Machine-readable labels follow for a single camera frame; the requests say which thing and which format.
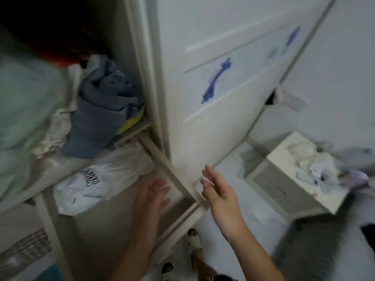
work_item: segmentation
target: open drawer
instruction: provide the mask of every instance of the open drawer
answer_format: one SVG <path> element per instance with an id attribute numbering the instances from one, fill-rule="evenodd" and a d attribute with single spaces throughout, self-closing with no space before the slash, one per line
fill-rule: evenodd
<path id="1" fill-rule="evenodd" d="M 171 202 L 161 213 L 156 248 L 150 259 L 150 267 L 153 267 L 170 254 L 172 246 L 205 213 L 207 205 L 144 133 L 139 134 L 138 139 L 155 160 L 157 172 L 171 187 L 167 194 Z M 74 217 L 58 213 L 53 187 L 35 196 L 39 215 L 66 281 L 106 280 L 111 274 L 128 239 L 132 203 L 141 180 Z"/>

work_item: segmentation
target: hand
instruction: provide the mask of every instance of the hand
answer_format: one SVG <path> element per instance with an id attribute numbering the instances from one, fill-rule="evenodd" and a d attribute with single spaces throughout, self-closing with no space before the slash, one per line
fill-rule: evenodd
<path id="1" fill-rule="evenodd" d="M 202 195 L 211 206 L 212 217 L 216 225 L 230 243 L 244 231 L 249 231 L 241 215 L 236 193 L 210 166 L 206 165 L 202 174 L 210 181 L 201 179 Z"/>
<path id="2" fill-rule="evenodd" d="M 161 188 L 166 180 L 156 176 L 144 180 L 133 203 L 129 245 L 135 245 L 150 255 L 155 247 L 160 212 L 170 199 L 163 200 L 170 187 Z"/>

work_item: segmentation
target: white sandal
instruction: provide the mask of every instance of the white sandal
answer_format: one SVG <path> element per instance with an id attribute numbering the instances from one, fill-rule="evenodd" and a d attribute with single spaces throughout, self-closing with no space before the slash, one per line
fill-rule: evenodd
<path id="1" fill-rule="evenodd" d="M 172 270 L 171 271 L 168 271 L 168 272 L 165 272 L 163 273 L 163 268 L 165 265 L 170 265 L 172 266 Z M 175 277 L 174 277 L 174 266 L 171 262 L 166 262 L 163 267 L 162 267 L 162 273 L 161 273 L 161 281 L 176 281 Z"/>
<path id="2" fill-rule="evenodd" d="M 196 231 L 198 234 L 195 236 L 189 236 L 189 232 L 191 230 Z M 187 251 L 189 253 L 190 260 L 191 260 L 191 268 L 194 270 L 193 255 L 192 255 L 193 251 L 195 251 L 198 248 L 203 249 L 202 240 L 201 240 L 201 236 L 199 235 L 199 232 L 194 228 L 189 229 L 189 231 L 185 235 L 185 242 L 186 242 L 186 246 L 188 248 Z"/>

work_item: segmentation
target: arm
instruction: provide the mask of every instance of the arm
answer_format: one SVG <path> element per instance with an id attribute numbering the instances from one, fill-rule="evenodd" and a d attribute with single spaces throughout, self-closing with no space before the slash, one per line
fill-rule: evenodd
<path id="1" fill-rule="evenodd" d="M 201 180 L 202 194 L 210 203 L 214 221 L 236 254 L 246 280 L 285 281 L 246 226 L 234 190 L 208 165 L 202 173 L 209 180 Z"/>
<path id="2" fill-rule="evenodd" d="M 155 246 L 160 211 L 168 205 L 163 201 L 169 187 L 161 188 L 165 180 L 146 178 L 134 200 L 130 235 L 109 281 L 139 281 L 146 272 L 150 254 Z"/>

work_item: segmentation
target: sandal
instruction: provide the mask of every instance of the sandal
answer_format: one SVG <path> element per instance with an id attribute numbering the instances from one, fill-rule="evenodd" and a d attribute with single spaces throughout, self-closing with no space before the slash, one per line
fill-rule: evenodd
<path id="1" fill-rule="evenodd" d="M 163 265 L 161 281 L 176 281 L 174 277 L 174 266 L 171 262 L 166 262 Z"/>
<path id="2" fill-rule="evenodd" d="M 195 236 L 189 236 L 189 234 L 192 231 L 195 231 L 197 234 Z M 203 250 L 201 236 L 199 235 L 199 232 L 196 229 L 191 228 L 188 231 L 188 233 L 185 235 L 185 241 L 186 241 L 186 246 L 188 247 L 187 251 L 189 253 L 190 260 L 191 260 L 191 268 L 194 270 L 194 262 L 193 262 L 192 254 L 195 250 L 199 248 Z"/>

